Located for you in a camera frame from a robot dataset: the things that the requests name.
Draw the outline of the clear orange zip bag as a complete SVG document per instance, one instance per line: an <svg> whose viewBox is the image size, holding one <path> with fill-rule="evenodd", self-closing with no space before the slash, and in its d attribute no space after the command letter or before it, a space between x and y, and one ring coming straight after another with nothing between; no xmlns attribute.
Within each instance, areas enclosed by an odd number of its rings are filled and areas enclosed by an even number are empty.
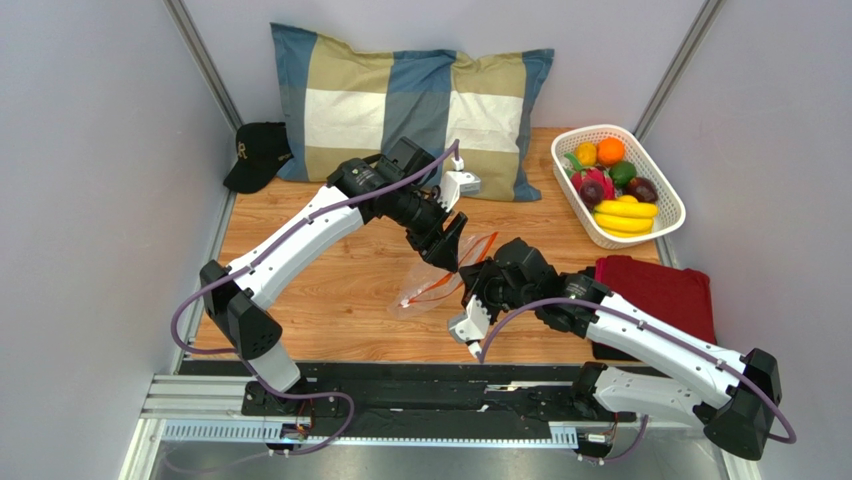
<svg viewBox="0 0 852 480"><path fill-rule="evenodd" d="M459 244L459 266L484 260L499 235L498 231L471 234ZM433 310L463 288L458 272L451 273L421 263L412 267L386 310L396 319L405 320Z"/></svg>

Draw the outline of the red dragon fruit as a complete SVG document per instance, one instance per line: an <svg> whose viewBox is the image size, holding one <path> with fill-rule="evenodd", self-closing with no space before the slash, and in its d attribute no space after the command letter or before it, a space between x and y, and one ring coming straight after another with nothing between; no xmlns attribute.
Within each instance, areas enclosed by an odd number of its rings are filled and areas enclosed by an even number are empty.
<svg viewBox="0 0 852 480"><path fill-rule="evenodd" d="M571 166L568 169L571 185L587 208L616 198L615 185L606 169L583 165L573 153L566 153L565 158Z"/></svg>

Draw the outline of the yellow banana bunch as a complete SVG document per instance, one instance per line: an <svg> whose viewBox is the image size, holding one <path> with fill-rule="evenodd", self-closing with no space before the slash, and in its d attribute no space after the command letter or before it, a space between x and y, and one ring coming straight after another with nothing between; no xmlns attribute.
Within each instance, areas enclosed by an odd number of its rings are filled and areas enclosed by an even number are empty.
<svg viewBox="0 0 852 480"><path fill-rule="evenodd" d="M592 211L596 225L608 234L630 238L650 234L658 207L647 202L604 200Z"/></svg>

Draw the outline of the yellow lemon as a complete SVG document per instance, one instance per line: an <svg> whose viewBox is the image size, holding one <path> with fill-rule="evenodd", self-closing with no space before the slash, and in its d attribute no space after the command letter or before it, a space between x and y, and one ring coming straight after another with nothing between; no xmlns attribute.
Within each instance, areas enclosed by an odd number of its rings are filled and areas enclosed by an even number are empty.
<svg viewBox="0 0 852 480"><path fill-rule="evenodd" d="M597 146L592 142L583 142L576 147L574 155L581 165L594 167L597 163Z"/></svg>

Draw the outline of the green avocado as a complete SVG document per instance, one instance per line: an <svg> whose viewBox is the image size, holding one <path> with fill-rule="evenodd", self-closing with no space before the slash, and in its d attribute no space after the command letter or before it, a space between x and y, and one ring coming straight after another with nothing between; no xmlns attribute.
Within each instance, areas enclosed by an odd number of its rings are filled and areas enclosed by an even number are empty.
<svg viewBox="0 0 852 480"><path fill-rule="evenodd" d="M612 165L608 173L615 188L621 189L637 176L637 169L633 163L622 160Z"/></svg>

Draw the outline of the orange fruit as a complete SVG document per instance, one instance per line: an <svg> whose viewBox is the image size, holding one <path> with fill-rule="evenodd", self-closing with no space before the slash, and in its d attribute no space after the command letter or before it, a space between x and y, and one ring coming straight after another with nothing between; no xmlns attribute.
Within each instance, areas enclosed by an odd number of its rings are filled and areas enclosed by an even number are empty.
<svg viewBox="0 0 852 480"><path fill-rule="evenodd" d="M622 161L625 152L625 144L620 139L607 137L596 146L596 160L601 166L609 168Z"/></svg>

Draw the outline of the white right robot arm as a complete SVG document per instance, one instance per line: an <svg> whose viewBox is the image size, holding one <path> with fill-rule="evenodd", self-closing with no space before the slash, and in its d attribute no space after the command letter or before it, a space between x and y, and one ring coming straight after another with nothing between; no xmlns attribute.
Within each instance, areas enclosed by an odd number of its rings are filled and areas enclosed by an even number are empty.
<svg viewBox="0 0 852 480"><path fill-rule="evenodd" d="M586 415L635 413L699 427L720 449L762 458L769 441L793 444L779 409L777 359L700 340L642 311L586 273L559 273L520 238L493 257L462 266L463 312L450 334L479 362L508 320L531 311L550 329L611 346L657 370L648 376L587 362L570 402Z"/></svg>

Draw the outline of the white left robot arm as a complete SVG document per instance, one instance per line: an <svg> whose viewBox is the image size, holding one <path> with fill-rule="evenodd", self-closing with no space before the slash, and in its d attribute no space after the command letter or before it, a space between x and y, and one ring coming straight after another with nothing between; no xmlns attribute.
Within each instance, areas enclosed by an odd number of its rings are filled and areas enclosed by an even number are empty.
<svg viewBox="0 0 852 480"><path fill-rule="evenodd" d="M434 157L403 137L387 153L344 161L299 214L259 246L226 266L212 260L201 269L205 311L254 375L285 393L301 372L267 310L287 285L336 242L382 217L404 229L425 263L456 272L467 218L453 208L480 187L456 143Z"/></svg>

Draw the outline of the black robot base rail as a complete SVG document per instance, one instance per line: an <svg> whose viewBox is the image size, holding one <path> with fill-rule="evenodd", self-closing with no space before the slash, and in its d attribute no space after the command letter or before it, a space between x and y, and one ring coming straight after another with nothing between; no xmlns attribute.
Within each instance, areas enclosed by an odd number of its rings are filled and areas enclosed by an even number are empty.
<svg viewBox="0 0 852 480"><path fill-rule="evenodd" d="M598 406L576 402L571 384L577 365L321 363L302 362L293 393L316 399L286 400L256 381L246 384L241 412L254 417L299 417L312 434L334 433L345 424L352 397L349 437L453 440L538 440L552 422L632 422Z"/></svg>

